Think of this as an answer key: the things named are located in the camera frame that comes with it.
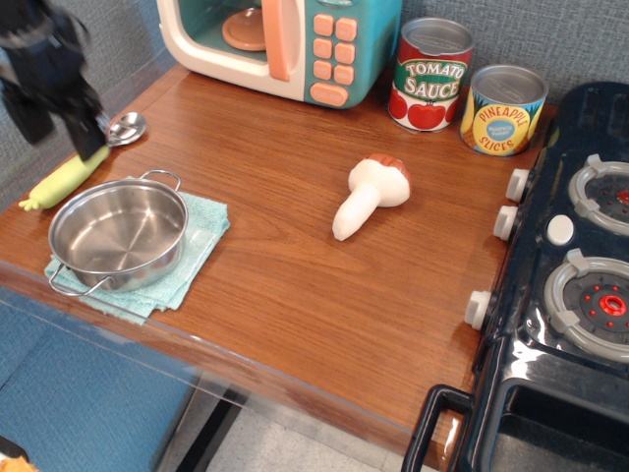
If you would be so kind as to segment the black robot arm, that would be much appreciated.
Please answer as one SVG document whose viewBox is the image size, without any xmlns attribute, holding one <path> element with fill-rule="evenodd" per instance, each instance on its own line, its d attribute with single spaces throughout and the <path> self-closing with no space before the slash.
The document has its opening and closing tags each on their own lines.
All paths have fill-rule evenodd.
<svg viewBox="0 0 629 472">
<path fill-rule="evenodd" d="M 36 145 L 65 124 L 83 161 L 106 146 L 108 121 L 83 76 L 86 63 L 74 17 L 48 1 L 1 3 L 1 99 L 26 141 Z"/>
</svg>

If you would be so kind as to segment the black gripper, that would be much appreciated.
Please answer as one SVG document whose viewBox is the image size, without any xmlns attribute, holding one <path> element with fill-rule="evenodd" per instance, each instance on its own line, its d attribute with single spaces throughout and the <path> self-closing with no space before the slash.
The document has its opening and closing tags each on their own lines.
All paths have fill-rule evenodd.
<svg viewBox="0 0 629 472">
<path fill-rule="evenodd" d="M 109 117 L 83 76 L 85 57 L 74 29 L 2 29 L 9 59 L 2 100 L 31 145 L 53 131 L 53 114 L 66 124 L 82 161 L 107 146 Z"/>
</svg>

